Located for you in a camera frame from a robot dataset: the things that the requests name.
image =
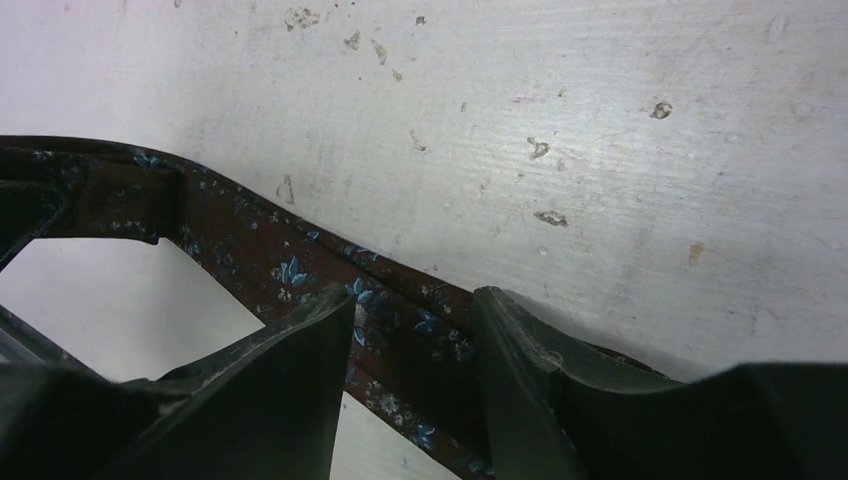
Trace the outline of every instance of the dirt spot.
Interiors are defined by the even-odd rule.
[[[533,153],[530,154],[530,160],[542,158],[551,151],[550,145],[545,142],[537,142],[533,137],[527,137],[527,143],[533,145]]]
[[[704,242],[695,242],[689,246],[689,266],[694,267],[701,259],[701,254],[704,253]]]
[[[287,205],[294,205],[294,190],[291,188],[291,175],[285,175],[283,177],[283,184],[277,187],[277,196],[280,195],[280,188],[285,188],[283,195],[285,195],[285,202]]]
[[[418,141],[418,137],[415,136],[415,130],[409,131],[409,138],[412,139],[412,146],[415,147],[419,152],[426,152],[427,147],[422,145],[420,141]]]
[[[308,8],[292,7],[286,10],[283,17],[283,22],[286,24],[286,30],[291,32],[295,28],[305,30],[321,21],[321,14],[315,13]]]
[[[353,32],[350,38],[346,39],[345,46],[353,51],[359,50],[359,30]]]
[[[380,65],[386,64],[386,59],[389,58],[389,51],[386,50],[386,47],[377,43],[377,40],[371,39],[371,46],[374,47],[374,53],[377,54],[377,58],[380,59]]]
[[[554,227],[567,227],[568,221],[565,219],[565,215],[554,211],[547,210],[544,212],[533,212],[533,216],[538,220],[547,223],[548,225],[553,225]]]
[[[654,106],[654,111],[651,112],[651,118],[656,118],[657,120],[668,118],[673,108],[668,102],[660,102]]]

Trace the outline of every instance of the white wall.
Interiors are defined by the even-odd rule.
[[[281,205],[290,175],[310,221],[678,378],[848,359],[848,4],[334,3],[7,0],[0,130],[167,150]],[[0,301],[116,376],[258,325],[176,286],[206,280],[171,247],[37,248]]]

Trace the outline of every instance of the dark plastic object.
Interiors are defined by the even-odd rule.
[[[50,186],[0,180],[0,270],[33,238],[40,237],[70,207],[65,194]]]
[[[158,381],[0,365],[0,478],[326,479],[354,306],[327,287]]]
[[[474,295],[499,480],[848,478],[848,368],[742,365],[683,385]]]

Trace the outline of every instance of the scuff mark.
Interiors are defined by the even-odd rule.
[[[689,266],[694,267],[704,253],[704,242],[695,242],[689,246]]]
[[[294,205],[294,190],[292,190],[291,186],[291,175],[283,176],[283,185],[287,188],[285,202],[288,205]],[[280,196],[280,189],[277,188],[277,196]]]
[[[359,30],[353,32],[350,38],[345,39],[345,46],[353,51],[359,50]]]
[[[673,108],[668,102],[660,102],[654,106],[654,111],[651,112],[651,118],[656,118],[657,120],[668,118]]]
[[[715,187],[716,185],[718,185],[718,182],[719,182],[719,180],[721,180],[721,177],[723,177],[725,175],[726,174],[724,173],[724,170],[718,172],[716,174],[716,177],[713,179],[712,183],[710,183],[710,187]]]
[[[386,64],[386,59],[389,58],[389,51],[379,43],[377,40],[371,39],[371,46],[374,47],[374,53],[377,54],[377,58],[380,59],[380,65]]]
[[[419,152],[426,152],[427,147],[422,145],[420,141],[418,141],[418,137],[415,136],[415,130],[409,130],[409,137],[412,139],[412,146],[415,147]]]
[[[542,158],[551,151],[550,145],[545,142],[537,142],[533,137],[527,137],[527,143],[533,145],[533,153],[530,154],[530,160]]]
[[[178,408],[180,408],[186,400],[177,400],[171,403],[163,403],[159,405],[159,415],[167,416],[174,413]]]
[[[565,219],[565,215],[555,211],[555,210],[547,210],[544,212],[533,212],[533,216],[542,222],[547,223],[548,225],[552,225],[554,227],[567,227],[568,221]]]
[[[539,105],[545,103],[545,99],[528,97],[526,95],[516,95],[512,99],[512,103],[517,103],[518,105]]]
[[[292,7],[286,10],[283,22],[286,24],[286,30],[291,32],[295,27],[305,30],[321,21],[321,14],[314,13],[312,10],[304,7]]]
[[[766,311],[769,312],[769,315],[771,315],[771,318],[773,318],[775,320],[780,320],[780,316],[777,313],[775,313],[774,310],[772,310],[771,307],[767,306]]]
[[[766,39],[769,42],[776,42],[780,40],[780,37],[783,36],[783,31],[786,30],[786,23],[788,21],[789,17],[786,15],[777,15],[774,17],[766,29]]]

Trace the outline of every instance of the blue flower print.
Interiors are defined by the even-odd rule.
[[[49,157],[53,156],[53,152],[50,150],[36,150],[32,152],[32,158],[36,162],[44,162],[47,161]]]
[[[162,160],[160,160],[159,158],[156,158],[156,157],[151,156],[151,155],[147,155],[143,152],[136,153],[133,156],[133,160],[143,170],[149,170],[149,169],[159,165],[160,163],[162,163]]]
[[[309,274],[298,271],[299,266],[297,257],[294,255],[292,255],[292,259],[288,263],[280,264],[280,280],[282,280],[284,285],[299,287],[310,279]]]
[[[368,250],[367,248],[362,248],[362,247],[357,247],[356,253],[367,253],[367,254],[371,255],[371,261],[372,262],[376,262],[377,258],[379,257],[379,255],[377,255],[376,253]]]
[[[186,245],[185,251],[187,254],[193,257],[200,253],[200,245],[196,243],[189,243],[188,245]]]
[[[368,313],[365,311],[365,304],[374,296],[373,290],[365,290],[365,282],[361,278],[357,278],[353,285],[345,285],[348,295],[356,297],[356,311],[353,319],[353,338],[360,346],[365,346],[365,322],[368,320]]]
[[[419,423],[416,427],[416,432],[409,436],[409,441],[425,450],[434,450],[436,446],[433,444],[433,439],[430,435],[436,433],[436,429],[425,423]]]
[[[428,310],[423,308],[418,309],[418,316],[421,318],[421,321],[415,324],[415,330],[432,334],[436,331],[436,316],[430,313]]]
[[[373,290],[363,290],[365,282],[361,278],[357,278],[353,285],[345,285],[345,288],[349,295],[356,296],[356,303],[368,303],[368,300],[374,296]]]
[[[365,332],[363,332],[361,328],[356,327],[353,329],[353,339],[356,340],[356,343],[358,343],[360,347],[365,346]]]
[[[355,382],[353,380],[353,376],[356,374],[356,367],[350,367],[347,371],[347,375],[345,375],[345,383],[349,383],[354,387],[359,386],[359,382]]]
[[[486,464],[479,458],[468,462],[468,469],[474,473],[480,473],[484,468],[486,468]]]

